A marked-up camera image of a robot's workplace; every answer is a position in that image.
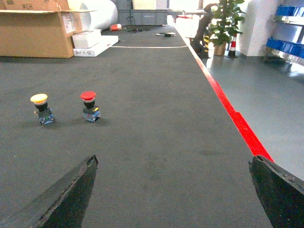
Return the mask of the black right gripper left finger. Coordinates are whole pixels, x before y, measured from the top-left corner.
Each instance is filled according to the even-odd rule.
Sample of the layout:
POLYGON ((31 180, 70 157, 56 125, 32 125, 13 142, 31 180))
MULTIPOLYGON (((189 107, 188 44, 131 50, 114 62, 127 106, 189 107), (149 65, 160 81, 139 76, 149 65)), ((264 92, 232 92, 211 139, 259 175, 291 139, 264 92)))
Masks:
POLYGON ((24 208, 0 222, 2 228, 80 228, 96 177, 98 160, 85 158, 24 208))

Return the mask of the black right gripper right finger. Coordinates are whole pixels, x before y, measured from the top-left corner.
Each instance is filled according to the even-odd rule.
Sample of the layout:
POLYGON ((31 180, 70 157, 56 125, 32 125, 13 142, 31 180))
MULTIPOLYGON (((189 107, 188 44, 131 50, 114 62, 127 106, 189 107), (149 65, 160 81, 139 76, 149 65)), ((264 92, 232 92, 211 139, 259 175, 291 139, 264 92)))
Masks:
POLYGON ((261 155, 249 163, 252 182, 274 228, 304 226, 304 181, 261 155))

